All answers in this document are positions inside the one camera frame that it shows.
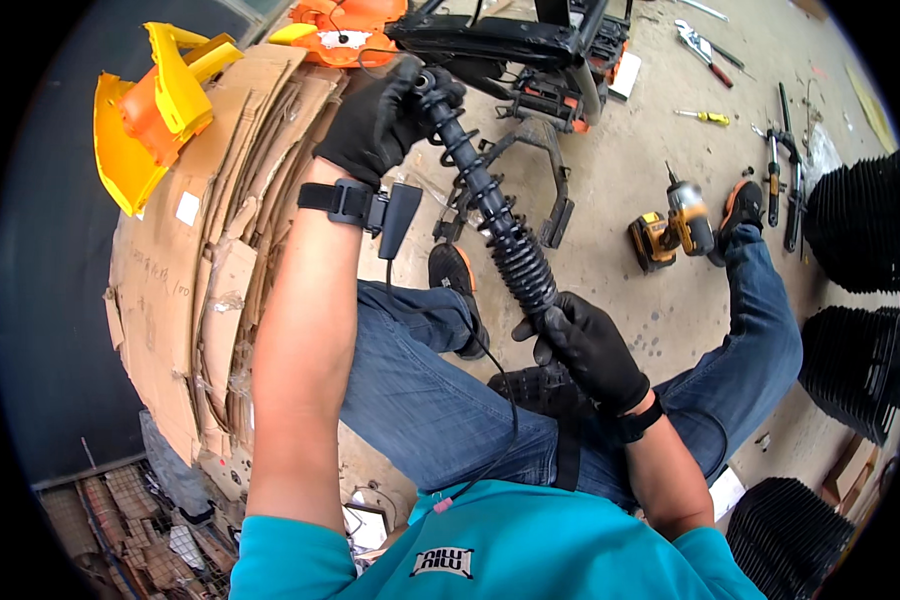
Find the hand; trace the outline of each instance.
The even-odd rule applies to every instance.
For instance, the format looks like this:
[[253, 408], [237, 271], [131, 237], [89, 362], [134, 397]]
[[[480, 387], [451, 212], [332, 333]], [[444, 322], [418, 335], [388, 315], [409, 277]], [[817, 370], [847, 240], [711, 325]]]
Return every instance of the hand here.
[[576, 385], [598, 403], [598, 413], [619, 417], [647, 396], [650, 380], [636, 366], [611, 317], [580, 296], [560, 292], [543, 318], [537, 323], [524, 318], [511, 336], [523, 342], [537, 333], [536, 364], [546, 365], [555, 357], [566, 365]]
[[[313, 156], [323, 157], [365, 184], [380, 186], [380, 178], [402, 163], [411, 146], [429, 133], [416, 98], [408, 98], [422, 69], [416, 58], [404, 58], [386, 77], [344, 96], [326, 136], [313, 148]], [[445, 69], [430, 70], [436, 86], [450, 92], [450, 107], [462, 104], [467, 88]]]

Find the blue jeans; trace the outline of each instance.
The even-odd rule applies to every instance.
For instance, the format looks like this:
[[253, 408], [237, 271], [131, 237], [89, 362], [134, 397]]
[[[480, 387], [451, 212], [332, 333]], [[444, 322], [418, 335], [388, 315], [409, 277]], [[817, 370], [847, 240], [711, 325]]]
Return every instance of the blue jeans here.
[[[700, 469], [712, 474], [710, 483], [794, 384], [803, 362], [783, 281], [753, 225], [733, 231], [726, 277], [730, 332], [723, 344], [654, 387]], [[449, 305], [468, 314], [446, 288], [393, 288], [393, 295], [405, 308]], [[513, 420], [507, 400], [439, 356], [467, 342], [460, 314], [401, 312], [379, 282], [361, 281], [357, 300], [356, 353], [340, 418], [425, 493], [469, 481], [510, 443]], [[557, 422], [519, 409], [518, 423], [514, 449], [487, 477], [552, 485]], [[587, 443], [599, 436], [594, 425], [584, 426], [576, 489], [632, 509], [624, 453]]]

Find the screwdriver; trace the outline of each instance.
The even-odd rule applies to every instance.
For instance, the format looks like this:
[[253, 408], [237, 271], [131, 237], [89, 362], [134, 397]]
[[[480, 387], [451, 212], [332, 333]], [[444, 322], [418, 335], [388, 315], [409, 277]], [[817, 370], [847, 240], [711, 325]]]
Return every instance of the screwdriver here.
[[722, 125], [724, 127], [730, 126], [731, 117], [726, 114], [720, 114], [719, 112], [694, 112], [693, 110], [674, 110], [676, 114], [682, 114], [688, 117], [696, 117], [700, 121], [710, 121], [711, 123], [716, 123], [717, 125]]

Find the logo on shirt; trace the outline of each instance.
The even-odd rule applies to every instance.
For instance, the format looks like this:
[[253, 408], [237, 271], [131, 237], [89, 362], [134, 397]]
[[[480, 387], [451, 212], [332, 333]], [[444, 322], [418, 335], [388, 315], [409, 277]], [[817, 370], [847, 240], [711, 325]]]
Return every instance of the logo on shirt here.
[[465, 550], [464, 548], [454, 548], [444, 546], [442, 548], [433, 548], [426, 552], [416, 553], [416, 563], [413, 565], [413, 572], [410, 577], [427, 571], [444, 571], [446, 573], [456, 573], [461, 577], [473, 579], [470, 574], [470, 556], [473, 555], [473, 548]]

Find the sneaker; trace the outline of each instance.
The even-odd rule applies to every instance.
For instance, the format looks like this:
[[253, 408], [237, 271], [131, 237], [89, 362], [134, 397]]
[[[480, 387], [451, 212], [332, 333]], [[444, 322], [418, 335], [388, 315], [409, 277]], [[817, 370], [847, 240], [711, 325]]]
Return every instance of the sneaker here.
[[749, 179], [741, 179], [733, 186], [730, 195], [726, 197], [726, 205], [723, 207], [723, 221], [720, 227], [714, 231], [716, 242], [713, 249], [707, 255], [714, 265], [724, 267], [727, 262], [724, 253], [731, 243], [731, 234], [742, 223], [756, 226], [763, 231], [763, 190]]
[[[488, 347], [491, 336], [480, 321], [477, 300], [473, 296], [477, 291], [477, 283], [473, 277], [473, 270], [470, 269], [470, 260], [464, 251], [453, 244], [437, 244], [430, 250], [427, 270], [430, 273], [430, 287], [447, 287], [463, 297], [466, 307], [470, 310], [470, 326], [477, 333], [480, 342]], [[480, 347], [477, 338], [471, 335], [463, 347], [456, 350], [456, 355], [463, 360], [483, 358], [486, 353]]]

